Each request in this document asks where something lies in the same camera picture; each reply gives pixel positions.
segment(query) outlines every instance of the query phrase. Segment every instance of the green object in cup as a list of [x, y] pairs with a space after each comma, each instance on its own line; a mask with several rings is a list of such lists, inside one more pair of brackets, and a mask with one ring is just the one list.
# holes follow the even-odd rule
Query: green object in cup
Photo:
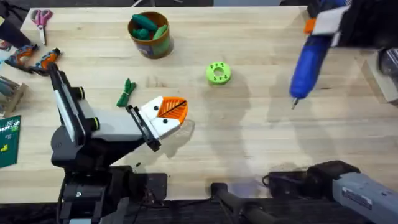
[[154, 35], [154, 38], [152, 38], [152, 40], [156, 40], [158, 39], [165, 31], [167, 30], [167, 25], [163, 25], [161, 27], [159, 27]]
[[157, 25], [150, 19], [148, 19], [146, 16], [141, 15], [141, 14], [135, 14], [132, 15], [131, 19], [139, 24], [142, 28], [145, 28], [150, 31], [156, 31], [157, 30]]
[[149, 31], [145, 28], [142, 29], [133, 29], [132, 35], [140, 40], [150, 40]]

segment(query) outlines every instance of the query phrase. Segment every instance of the green spool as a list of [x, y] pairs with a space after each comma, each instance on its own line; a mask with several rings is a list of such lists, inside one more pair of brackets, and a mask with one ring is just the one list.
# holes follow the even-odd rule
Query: green spool
[[207, 67], [206, 77], [213, 85], [224, 85], [231, 79], [231, 69], [224, 62], [214, 62]]

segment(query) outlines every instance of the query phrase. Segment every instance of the glue gun nozzle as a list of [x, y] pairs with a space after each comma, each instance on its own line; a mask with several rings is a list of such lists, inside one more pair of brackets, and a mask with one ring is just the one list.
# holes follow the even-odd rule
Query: glue gun nozzle
[[298, 103], [299, 103], [299, 99], [298, 98], [293, 98], [292, 110], [294, 110], [294, 108], [296, 107], [296, 105]]

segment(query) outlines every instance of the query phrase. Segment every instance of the cup of green objects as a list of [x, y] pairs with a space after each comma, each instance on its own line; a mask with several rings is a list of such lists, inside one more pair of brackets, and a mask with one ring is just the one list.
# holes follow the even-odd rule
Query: cup of green objects
[[169, 22], [158, 12], [132, 15], [127, 28], [136, 47], [147, 58], [164, 57], [172, 49]]

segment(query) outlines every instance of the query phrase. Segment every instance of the cylindrical container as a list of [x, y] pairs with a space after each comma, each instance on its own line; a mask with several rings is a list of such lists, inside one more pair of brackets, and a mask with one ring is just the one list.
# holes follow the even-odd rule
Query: cylindrical container
[[170, 26], [166, 17], [158, 12], [142, 12], [141, 15], [146, 16], [157, 27], [167, 25], [166, 31], [156, 40], [139, 40], [132, 36], [132, 30], [140, 28], [133, 20], [130, 20], [128, 25], [128, 31], [131, 39], [136, 44], [141, 54], [147, 58], [161, 58], [167, 55], [171, 51], [170, 44]]

